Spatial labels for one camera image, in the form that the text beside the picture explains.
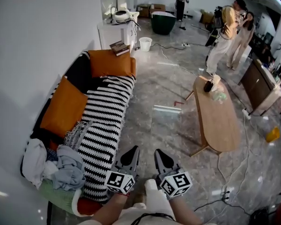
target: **red tape mark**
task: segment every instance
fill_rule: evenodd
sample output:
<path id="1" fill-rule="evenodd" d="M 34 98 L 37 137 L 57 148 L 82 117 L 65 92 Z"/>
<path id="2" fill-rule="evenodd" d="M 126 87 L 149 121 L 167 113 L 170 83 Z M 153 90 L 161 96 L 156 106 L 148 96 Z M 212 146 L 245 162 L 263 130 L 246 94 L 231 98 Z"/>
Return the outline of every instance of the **red tape mark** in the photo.
<path id="1" fill-rule="evenodd" d="M 176 107 L 177 104 L 184 104 L 184 103 L 180 103 L 180 102 L 175 101 L 174 102 L 174 107 Z"/>

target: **gray cloth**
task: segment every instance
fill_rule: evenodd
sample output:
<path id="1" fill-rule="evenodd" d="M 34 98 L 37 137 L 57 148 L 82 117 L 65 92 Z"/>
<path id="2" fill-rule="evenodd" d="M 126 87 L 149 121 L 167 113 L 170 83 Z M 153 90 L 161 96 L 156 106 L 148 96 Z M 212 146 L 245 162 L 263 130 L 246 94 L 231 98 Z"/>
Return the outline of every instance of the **gray cloth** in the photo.
<path id="1" fill-rule="evenodd" d="M 57 168 L 52 175 L 53 188 L 65 191 L 77 190 L 84 186 L 83 160 L 78 152 L 68 146 L 60 145 L 57 148 Z"/>
<path id="2" fill-rule="evenodd" d="M 77 122 L 72 131 L 66 133 L 64 139 L 64 145 L 78 151 L 80 144 L 84 138 L 84 135 L 88 131 L 88 128 L 92 124 L 91 122 Z"/>

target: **book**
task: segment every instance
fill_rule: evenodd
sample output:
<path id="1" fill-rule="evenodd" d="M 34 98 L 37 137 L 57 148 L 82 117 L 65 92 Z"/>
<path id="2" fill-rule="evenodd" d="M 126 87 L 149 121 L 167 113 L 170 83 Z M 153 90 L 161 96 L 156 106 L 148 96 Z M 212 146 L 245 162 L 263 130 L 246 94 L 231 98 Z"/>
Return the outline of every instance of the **book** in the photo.
<path id="1" fill-rule="evenodd" d="M 122 41 L 118 41 L 114 44 L 111 44 L 110 47 L 114 51 L 116 56 L 122 55 L 122 54 L 130 51 L 129 47 Z"/>

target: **white cube with marker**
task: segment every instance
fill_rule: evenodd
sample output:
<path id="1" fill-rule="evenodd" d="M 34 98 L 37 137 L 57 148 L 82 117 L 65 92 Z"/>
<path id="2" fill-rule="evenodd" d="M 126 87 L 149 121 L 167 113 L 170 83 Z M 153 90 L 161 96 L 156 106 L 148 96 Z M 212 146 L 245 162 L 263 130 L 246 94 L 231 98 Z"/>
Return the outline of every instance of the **white cube with marker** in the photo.
<path id="1" fill-rule="evenodd" d="M 192 180 L 188 172 L 166 176 L 160 184 L 163 192 L 170 198 L 186 193 L 191 186 Z"/>
<path id="2" fill-rule="evenodd" d="M 135 180 L 132 175 L 123 174 L 119 172 L 108 171 L 105 178 L 104 185 L 112 192 L 127 194 Z"/>

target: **black drawstring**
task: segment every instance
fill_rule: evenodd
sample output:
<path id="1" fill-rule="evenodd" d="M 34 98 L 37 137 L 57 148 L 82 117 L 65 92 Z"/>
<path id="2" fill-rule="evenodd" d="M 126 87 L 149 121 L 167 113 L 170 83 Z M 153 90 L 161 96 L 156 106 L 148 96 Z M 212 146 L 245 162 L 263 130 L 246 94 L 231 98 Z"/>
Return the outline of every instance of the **black drawstring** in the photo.
<path id="1" fill-rule="evenodd" d="M 172 216 L 167 215 L 167 214 L 165 214 L 165 213 L 159 213 L 159 212 L 157 212 L 157 213 L 144 213 L 143 215 L 141 215 L 140 217 L 138 217 L 137 219 L 135 219 L 135 220 L 131 223 L 131 225 L 137 225 L 137 224 L 139 224 L 140 221 L 141 221 L 141 219 L 144 218 L 144 217 L 147 217 L 147 216 L 162 217 L 162 218 L 163 218 L 163 217 L 169 217 L 170 219 L 172 219 L 173 221 L 175 221 Z"/>

